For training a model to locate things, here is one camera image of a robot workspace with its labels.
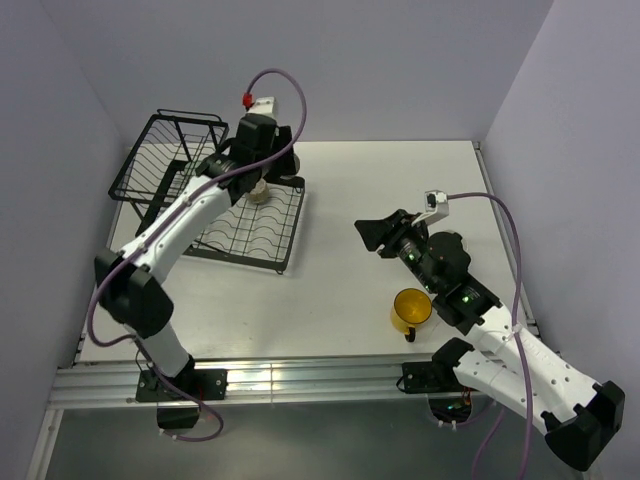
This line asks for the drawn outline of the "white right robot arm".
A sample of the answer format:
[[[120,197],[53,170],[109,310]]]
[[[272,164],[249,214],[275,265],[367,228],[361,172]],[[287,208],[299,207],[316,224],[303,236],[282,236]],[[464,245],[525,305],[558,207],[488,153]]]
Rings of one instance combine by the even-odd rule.
[[[509,308],[469,272],[471,257],[456,232],[431,234],[398,210],[354,223],[365,248],[399,259],[433,295],[433,308],[459,337],[432,360],[443,389],[483,392],[523,418],[551,451],[585,472],[620,430],[625,393],[572,367],[528,329],[514,327]]]

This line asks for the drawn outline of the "speckled beige cup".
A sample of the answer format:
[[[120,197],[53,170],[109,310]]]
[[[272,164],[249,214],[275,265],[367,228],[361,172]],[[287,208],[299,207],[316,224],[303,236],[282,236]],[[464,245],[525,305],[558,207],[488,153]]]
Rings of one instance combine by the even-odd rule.
[[[269,199],[269,186],[266,182],[260,181],[256,186],[247,194],[248,200],[255,204],[264,204]]]

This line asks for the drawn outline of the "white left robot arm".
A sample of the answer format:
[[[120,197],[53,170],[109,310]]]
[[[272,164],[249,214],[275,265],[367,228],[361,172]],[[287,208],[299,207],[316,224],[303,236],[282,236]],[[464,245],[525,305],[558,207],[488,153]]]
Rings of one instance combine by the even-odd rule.
[[[195,386],[195,361],[171,325],[174,304],[163,288],[177,260],[198,234],[272,171],[296,169],[296,133],[282,129],[273,113],[250,109],[221,151],[203,160],[178,198],[138,237],[94,259],[96,289],[87,312],[87,334],[97,338],[98,307],[124,326],[127,338],[153,363],[159,388],[183,399]]]

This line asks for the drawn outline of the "yellow mug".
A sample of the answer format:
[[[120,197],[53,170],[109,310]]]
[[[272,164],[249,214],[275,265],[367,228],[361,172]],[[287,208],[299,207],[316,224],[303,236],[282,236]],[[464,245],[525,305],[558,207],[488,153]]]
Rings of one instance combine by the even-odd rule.
[[[408,343],[416,339],[417,330],[431,317],[432,303],[429,296],[418,289],[407,288],[394,298],[390,310],[390,322]]]

